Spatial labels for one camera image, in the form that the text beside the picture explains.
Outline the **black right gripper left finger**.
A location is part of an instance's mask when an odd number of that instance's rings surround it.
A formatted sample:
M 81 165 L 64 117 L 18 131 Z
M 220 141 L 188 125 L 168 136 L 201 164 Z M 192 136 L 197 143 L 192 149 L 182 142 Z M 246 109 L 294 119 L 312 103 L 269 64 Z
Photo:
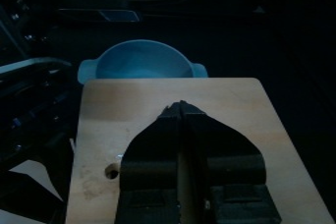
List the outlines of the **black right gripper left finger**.
M 180 123 L 180 104 L 174 102 L 125 149 L 114 224 L 180 223 Z

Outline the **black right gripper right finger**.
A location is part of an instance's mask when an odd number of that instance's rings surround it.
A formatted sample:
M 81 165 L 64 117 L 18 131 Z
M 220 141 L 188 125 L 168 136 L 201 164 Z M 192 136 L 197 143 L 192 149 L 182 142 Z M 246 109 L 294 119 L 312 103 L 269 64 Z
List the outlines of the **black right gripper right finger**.
M 200 224 L 280 224 L 261 151 L 194 105 L 180 111 Z

